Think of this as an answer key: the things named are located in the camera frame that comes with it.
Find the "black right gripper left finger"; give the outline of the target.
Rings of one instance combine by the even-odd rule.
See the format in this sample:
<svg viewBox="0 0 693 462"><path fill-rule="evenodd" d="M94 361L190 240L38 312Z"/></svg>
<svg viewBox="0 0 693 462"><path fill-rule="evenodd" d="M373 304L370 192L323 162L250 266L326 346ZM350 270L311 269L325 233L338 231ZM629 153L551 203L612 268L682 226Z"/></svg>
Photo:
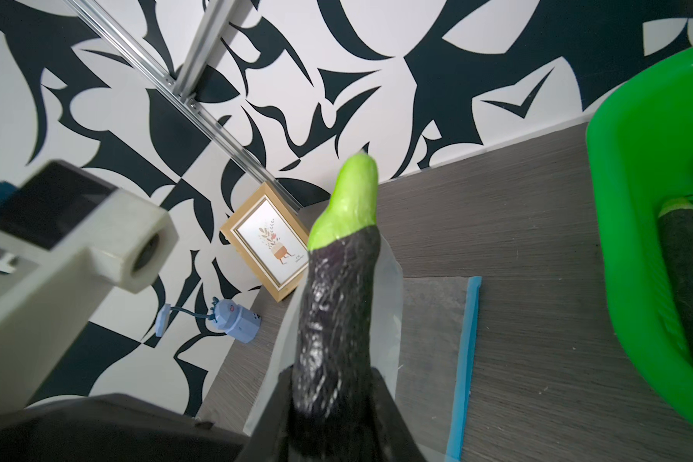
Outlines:
<svg viewBox="0 0 693 462"><path fill-rule="evenodd" d="M237 462L288 461L288 423L292 407L292 370L288 367L278 376L277 385Z"/></svg>

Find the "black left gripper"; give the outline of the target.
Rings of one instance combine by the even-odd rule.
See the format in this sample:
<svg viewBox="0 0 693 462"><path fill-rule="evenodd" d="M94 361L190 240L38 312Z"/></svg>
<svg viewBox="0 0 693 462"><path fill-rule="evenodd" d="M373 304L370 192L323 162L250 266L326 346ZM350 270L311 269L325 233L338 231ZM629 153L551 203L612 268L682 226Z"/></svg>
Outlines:
<svg viewBox="0 0 693 462"><path fill-rule="evenodd" d="M248 437L122 394L0 416L0 461L234 461Z"/></svg>

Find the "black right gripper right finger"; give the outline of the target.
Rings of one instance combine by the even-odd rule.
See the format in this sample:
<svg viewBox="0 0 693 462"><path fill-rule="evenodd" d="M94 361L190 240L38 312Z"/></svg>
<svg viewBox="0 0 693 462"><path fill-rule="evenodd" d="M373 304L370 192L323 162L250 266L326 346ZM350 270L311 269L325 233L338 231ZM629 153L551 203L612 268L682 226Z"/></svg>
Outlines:
<svg viewBox="0 0 693 462"><path fill-rule="evenodd" d="M425 462L381 373L371 368L373 461Z"/></svg>

